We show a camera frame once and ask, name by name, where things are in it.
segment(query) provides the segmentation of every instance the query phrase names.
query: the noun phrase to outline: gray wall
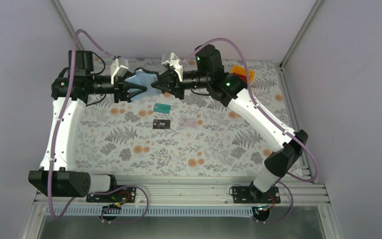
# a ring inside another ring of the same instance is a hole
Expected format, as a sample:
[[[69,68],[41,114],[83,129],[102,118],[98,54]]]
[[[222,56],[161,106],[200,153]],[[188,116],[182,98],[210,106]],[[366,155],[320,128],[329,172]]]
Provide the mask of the gray wall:
[[[226,37],[239,46],[247,60],[280,62],[315,0],[60,2],[75,29],[85,29],[116,55],[161,58],[173,51],[185,58],[198,45]],[[93,17],[85,12],[92,12]],[[86,49],[93,47],[85,36],[80,40]],[[229,44],[214,45],[223,59],[239,59]]]
[[[382,238],[382,1],[326,0],[285,74],[343,236]]]
[[[0,238],[18,238],[52,122],[50,85],[70,39],[50,1],[0,0]]]

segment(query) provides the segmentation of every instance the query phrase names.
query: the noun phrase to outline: black card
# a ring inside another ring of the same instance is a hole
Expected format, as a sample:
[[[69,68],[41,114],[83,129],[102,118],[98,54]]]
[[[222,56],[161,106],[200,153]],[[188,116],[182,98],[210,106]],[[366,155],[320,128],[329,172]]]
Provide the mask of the black card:
[[[154,119],[153,129],[170,129],[171,120],[170,119]]]

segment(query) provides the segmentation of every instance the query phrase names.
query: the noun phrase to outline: orange object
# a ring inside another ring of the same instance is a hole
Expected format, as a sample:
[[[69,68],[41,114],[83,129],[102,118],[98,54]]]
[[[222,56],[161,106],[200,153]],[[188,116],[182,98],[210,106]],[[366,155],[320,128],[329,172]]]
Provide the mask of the orange object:
[[[234,65],[232,67],[231,73],[239,76],[241,80],[243,80],[245,83],[247,82],[247,74],[245,74],[245,68]],[[252,70],[248,70],[248,73],[250,74],[250,83],[253,83],[255,72]]]

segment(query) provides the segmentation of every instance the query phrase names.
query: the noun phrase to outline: metal floor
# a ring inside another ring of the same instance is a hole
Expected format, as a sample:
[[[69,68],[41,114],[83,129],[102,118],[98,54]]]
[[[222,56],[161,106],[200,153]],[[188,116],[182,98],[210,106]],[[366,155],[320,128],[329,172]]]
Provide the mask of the metal floor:
[[[272,218],[283,216],[287,208],[273,208]],[[95,217],[45,219],[41,239],[152,238],[152,239],[323,239],[325,238],[317,207],[297,207],[286,223],[256,224],[249,218],[146,217],[140,223],[109,225]]]

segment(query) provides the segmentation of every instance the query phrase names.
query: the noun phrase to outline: table surface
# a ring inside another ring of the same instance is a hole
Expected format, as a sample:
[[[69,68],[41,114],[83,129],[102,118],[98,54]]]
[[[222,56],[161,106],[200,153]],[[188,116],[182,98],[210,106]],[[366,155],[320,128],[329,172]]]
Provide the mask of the table surface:
[[[111,60],[104,58],[106,65]],[[160,59],[128,58],[137,67],[164,72]],[[95,69],[103,68],[98,58]],[[280,120],[288,124],[287,111],[274,63],[248,61],[255,72],[255,96]],[[224,60],[226,71],[240,61]],[[185,70],[196,69],[189,61]],[[103,74],[108,75],[106,68]],[[90,96],[89,103],[101,96]],[[169,114],[153,111],[155,103],[171,105]],[[170,129],[153,129],[153,119],[171,120]],[[184,119],[195,123],[183,125]],[[76,141],[78,171],[149,176],[256,176],[272,151],[263,138],[240,115],[211,97],[186,91],[185,99],[172,95],[142,98],[115,104],[108,95],[87,107]],[[299,161],[290,172],[302,176]]]

